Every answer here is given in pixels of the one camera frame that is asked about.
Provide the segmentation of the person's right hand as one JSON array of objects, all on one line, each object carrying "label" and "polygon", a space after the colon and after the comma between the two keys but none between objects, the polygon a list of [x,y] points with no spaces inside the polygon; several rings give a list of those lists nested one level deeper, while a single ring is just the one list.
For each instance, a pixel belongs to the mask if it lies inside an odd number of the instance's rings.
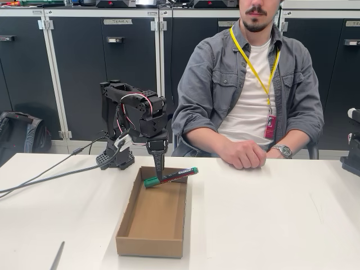
[{"label": "person's right hand", "polygon": [[223,142],[218,150],[222,160],[236,169],[250,169],[262,167],[267,154],[254,141]]}]

